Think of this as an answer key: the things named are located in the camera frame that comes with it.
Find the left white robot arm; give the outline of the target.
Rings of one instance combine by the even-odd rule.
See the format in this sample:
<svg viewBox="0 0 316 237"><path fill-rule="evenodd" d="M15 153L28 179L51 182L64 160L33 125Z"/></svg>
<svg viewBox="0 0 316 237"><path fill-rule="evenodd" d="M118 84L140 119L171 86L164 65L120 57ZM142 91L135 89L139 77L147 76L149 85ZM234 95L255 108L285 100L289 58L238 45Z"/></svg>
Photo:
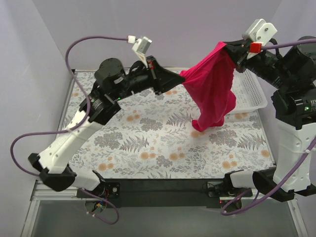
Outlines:
<svg viewBox="0 0 316 237"><path fill-rule="evenodd" d="M97 171L93 175L72 171L69 161L73 155L120 111L119 100L146 89L161 95L185 81L179 74L161 67L153 56L146 57L145 62L136 61L128 73L119 59L106 59L94 77L96 81L88 100L81 102L66 133L41 153L28 157L32 167L39 171L41 181L56 192L72 186L86 189L93 197L101 197L105 191L103 177Z"/></svg>

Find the magenta t shirt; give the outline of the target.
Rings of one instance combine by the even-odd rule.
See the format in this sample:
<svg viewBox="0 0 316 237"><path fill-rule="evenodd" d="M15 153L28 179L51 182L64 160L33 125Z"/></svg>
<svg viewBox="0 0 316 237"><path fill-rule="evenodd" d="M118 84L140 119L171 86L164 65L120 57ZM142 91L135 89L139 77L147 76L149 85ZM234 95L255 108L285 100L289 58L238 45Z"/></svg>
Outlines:
<svg viewBox="0 0 316 237"><path fill-rule="evenodd" d="M232 92L235 64L225 46L224 42L218 42L198 64L180 73L185 78L183 86L200 110L199 118L192 121L199 132L222 126L225 115L236 106Z"/></svg>

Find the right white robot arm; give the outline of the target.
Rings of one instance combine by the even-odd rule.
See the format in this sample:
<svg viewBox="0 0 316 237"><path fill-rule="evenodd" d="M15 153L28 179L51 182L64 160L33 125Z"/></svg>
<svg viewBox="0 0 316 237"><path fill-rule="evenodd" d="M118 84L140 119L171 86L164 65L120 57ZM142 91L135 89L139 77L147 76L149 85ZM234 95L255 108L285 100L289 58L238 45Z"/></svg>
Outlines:
<svg viewBox="0 0 316 237"><path fill-rule="evenodd" d="M279 152L275 167L225 175L223 190L229 196L242 188L255 188L266 198L284 202L314 195L309 177L311 154L316 147L316 39L301 37L286 44L270 45L248 39L226 42L225 51L238 72L249 70L275 88L271 99L279 127Z"/></svg>

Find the white plastic basket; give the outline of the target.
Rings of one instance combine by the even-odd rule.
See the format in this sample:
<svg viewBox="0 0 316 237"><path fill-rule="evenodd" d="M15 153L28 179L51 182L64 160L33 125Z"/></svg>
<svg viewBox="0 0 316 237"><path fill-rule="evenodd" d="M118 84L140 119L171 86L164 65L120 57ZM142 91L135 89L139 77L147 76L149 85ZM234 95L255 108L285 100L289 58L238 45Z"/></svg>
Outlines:
<svg viewBox="0 0 316 237"><path fill-rule="evenodd" d="M230 114L249 113L267 107L268 102L258 79L249 70L243 73L234 70L232 92L236 97L236 106Z"/></svg>

